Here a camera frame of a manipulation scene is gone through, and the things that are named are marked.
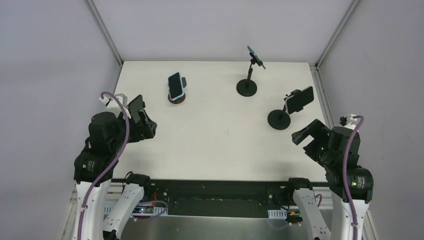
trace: black round base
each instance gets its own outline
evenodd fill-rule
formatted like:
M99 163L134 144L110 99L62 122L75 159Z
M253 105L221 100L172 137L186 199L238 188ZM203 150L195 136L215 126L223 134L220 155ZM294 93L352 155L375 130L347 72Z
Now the black round base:
M237 93L239 93L240 95L244 97L251 97L255 95L256 91L258 90L258 86L252 80L249 80L249 85L246 85L247 81L247 79L240 80L237 83L236 89Z
M277 109L268 114L268 123L273 129L284 130L290 126L291 122L286 111Z

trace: metal floor panel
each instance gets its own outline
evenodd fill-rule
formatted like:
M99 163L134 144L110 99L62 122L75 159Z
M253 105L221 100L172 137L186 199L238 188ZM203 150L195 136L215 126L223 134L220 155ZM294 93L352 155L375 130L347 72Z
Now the metal floor panel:
M331 210L321 210L331 229ZM167 216L152 221L129 220L121 240L308 240L304 225L267 218Z

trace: gray wall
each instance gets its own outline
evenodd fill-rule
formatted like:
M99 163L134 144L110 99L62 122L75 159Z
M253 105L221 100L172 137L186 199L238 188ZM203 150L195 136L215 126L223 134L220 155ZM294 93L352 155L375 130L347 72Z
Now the gray wall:
M380 239L423 239L424 1L366 0L320 73L334 120L364 115L359 163L371 170Z
M82 0L6 0L0 16L0 239L54 240L118 66Z
M127 61L315 62L351 0L95 0Z

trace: white table surface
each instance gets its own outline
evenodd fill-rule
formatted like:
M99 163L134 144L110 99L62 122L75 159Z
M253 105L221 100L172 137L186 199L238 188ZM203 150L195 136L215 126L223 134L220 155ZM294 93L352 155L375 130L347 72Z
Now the white table surface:
M114 170L153 179L282 181L303 177L325 181L325 171L291 134L314 119L324 122L308 63L265 62L253 66L254 96L237 93L247 77L249 62L125 61L116 87L128 102L143 96L149 117L157 123L153 139L130 143ZM180 72L187 79L186 99L171 104L168 77ZM314 101L290 115L291 125L275 130L268 113L282 109L285 94L314 88Z

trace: phone screen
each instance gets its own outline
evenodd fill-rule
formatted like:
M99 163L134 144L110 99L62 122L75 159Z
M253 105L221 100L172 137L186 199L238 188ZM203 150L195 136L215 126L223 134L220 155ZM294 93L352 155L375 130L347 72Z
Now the phone screen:
M171 99L177 98L183 94L183 86L181 85L181 75L179 72L168 78L169 96Z

